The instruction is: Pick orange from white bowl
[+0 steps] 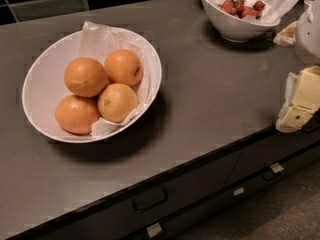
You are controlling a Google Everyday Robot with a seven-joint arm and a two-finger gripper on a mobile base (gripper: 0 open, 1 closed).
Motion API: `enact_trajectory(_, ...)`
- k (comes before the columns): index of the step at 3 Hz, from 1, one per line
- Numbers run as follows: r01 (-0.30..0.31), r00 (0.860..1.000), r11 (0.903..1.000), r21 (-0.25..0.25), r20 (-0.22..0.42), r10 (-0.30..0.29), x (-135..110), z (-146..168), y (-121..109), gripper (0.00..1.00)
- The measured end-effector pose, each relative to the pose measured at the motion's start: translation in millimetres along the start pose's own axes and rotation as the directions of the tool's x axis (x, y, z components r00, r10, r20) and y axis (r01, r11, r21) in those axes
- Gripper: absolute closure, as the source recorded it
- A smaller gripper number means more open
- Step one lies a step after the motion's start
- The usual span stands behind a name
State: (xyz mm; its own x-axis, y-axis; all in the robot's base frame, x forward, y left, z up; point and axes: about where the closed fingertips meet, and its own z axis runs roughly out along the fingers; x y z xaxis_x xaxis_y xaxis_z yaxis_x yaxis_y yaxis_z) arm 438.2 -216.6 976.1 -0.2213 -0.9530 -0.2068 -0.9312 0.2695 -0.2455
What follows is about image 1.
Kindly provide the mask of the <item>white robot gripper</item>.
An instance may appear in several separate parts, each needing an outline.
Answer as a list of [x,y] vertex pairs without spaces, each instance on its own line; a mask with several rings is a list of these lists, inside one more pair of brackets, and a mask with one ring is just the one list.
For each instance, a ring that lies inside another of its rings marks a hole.
[[295,30],[294,49],[305,67],[290,72],[276,129],[283,133],[301,130],[320,109],[320,0],[305,0],[305,10]]

